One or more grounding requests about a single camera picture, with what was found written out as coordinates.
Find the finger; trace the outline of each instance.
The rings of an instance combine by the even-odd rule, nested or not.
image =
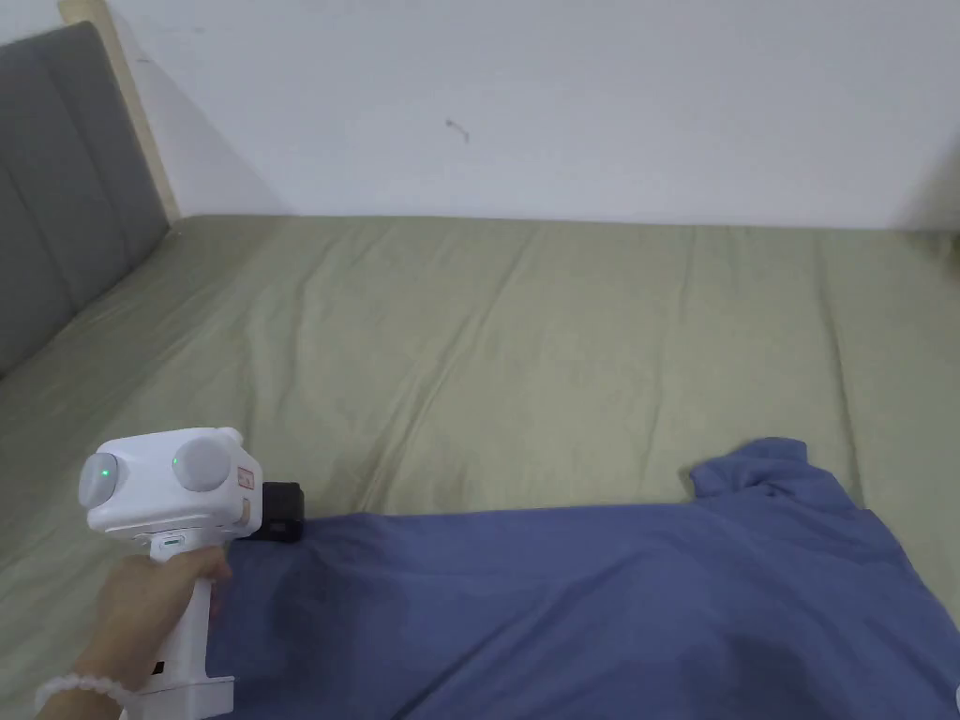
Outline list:
[[[167,566],[186,581],[200,578],[208,580],[226,580],[233,573],[227,564],[227,556],[222,547],[205,547],[201,550],[191,550],[172,558]]]

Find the fabric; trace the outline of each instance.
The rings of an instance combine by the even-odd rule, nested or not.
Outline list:
[[[86,642],[133,547],[111,438],[231,425],[307,515],[682,502],[755,437],[879,515],[960,617],[960,281],[889,232],[191,218],[0,381],[0,716]]]
[[[687,505],[314,520],[238,542],[210,640],[236,720],[954,718],[960,634],[804,444]]]
[[[89,23],[0,47],[0,375],[167,230]]]

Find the white bracelet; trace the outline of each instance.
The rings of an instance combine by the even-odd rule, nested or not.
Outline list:
[[[36,711],[40,712],[50,698],[58,692],[65,692],[66,690],[93,690],[101,695],[106,695],[121,708],[131,708],[136,705],[136,695],[110,678],[91,678],[88,675],[81,676],[70,673],[62,678],[47,681],[40,686],[34,700]]]

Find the bed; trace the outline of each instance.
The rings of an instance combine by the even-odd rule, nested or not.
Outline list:
[[[4,716],[131,550],[85,526],[85,455],[182,426],[239,428],[310,516],[684,502],[690,465],[799,438],[960,617],[948,237],[168,224],[92,26],[4,48],[0,93]]]

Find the white wall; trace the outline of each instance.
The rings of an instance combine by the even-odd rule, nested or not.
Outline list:
[[[111,7],[185,214],[960,228],[957,0]]]

